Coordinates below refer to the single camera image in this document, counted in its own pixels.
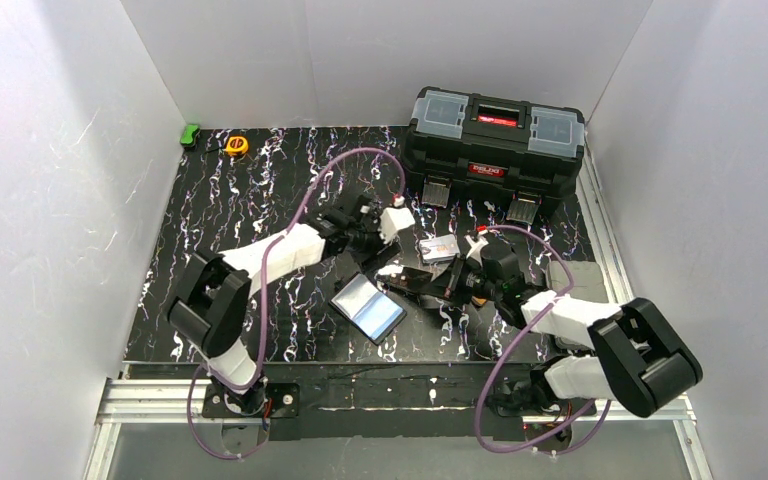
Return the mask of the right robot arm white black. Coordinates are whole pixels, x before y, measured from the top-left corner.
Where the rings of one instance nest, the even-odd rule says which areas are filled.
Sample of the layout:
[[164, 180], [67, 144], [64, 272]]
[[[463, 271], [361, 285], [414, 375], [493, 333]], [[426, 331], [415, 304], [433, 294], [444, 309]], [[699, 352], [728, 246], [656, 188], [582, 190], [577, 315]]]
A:
[[514, 250], [505, 245], [484, 247], [476, 258], [456, 256], [418, 293], [452, 304], [488, 300], [505, 323], [522, 332], [583, 347], [581, 355], [556, 357], [532, 369], [526, 386], [513, 392], [538, 408], [567, 399], [603, 399], [647, 418], [704, 376], [652, 301], [596, 303], [537, 286], [526, 280]]

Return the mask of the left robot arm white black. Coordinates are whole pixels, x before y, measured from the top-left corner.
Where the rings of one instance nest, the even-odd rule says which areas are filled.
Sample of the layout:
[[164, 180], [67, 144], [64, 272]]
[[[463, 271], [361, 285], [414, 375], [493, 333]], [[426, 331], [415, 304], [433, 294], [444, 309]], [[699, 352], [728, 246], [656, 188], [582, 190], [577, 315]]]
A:
[[203, 357], [207, 371], [238, 395], [262, 381], [266, 332], [243, 340], [251, 299], [268, 321], [270, 283], [343, 253], [364, 263], [386, 249], [381, 231], [385, 212], [370, 196], [304, 210], [291, 227], [250, 245], [224, 252], [197, 251], [187, 261], [166, 309], [168, 323]]

